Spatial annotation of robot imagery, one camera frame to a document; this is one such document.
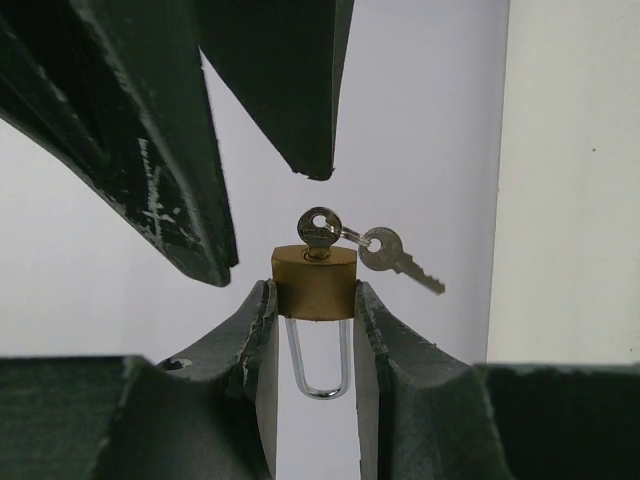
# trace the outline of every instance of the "brass padlock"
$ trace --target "brass padlock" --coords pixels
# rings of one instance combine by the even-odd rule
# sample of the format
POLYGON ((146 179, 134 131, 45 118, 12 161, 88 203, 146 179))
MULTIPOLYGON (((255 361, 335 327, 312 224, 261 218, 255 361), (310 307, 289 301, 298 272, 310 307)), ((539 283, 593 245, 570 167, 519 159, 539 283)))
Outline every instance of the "brass padlock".
POLYGON ((280 315, 298 320, 345 320, 353 317, 357 252, 327 247, 313 258, 309 245, 277 247, 271 257, 280 315))

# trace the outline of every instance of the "gray background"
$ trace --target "gray background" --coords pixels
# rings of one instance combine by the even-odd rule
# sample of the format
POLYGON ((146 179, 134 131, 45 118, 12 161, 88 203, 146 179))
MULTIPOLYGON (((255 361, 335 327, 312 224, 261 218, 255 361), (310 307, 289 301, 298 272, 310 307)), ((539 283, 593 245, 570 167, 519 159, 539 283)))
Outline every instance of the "gray background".
MULTIPOLYGON (((307 208, 389 226, 447 284, 435 297, 364 268, 387 306, 466 361, 486 356, 507 0, 360 0, 328 183, 290 173, 207 66, 241 264, 215 289, 179 274, 47 153, 0 124, 0 354, 140 353, 158 361, 229 316, 307 208)), ((303 323, 310 382, 337 383, 335 325, 303 323)), ((358 478, 353 390, 297 392, 281 338, 278 478, 358 478)))

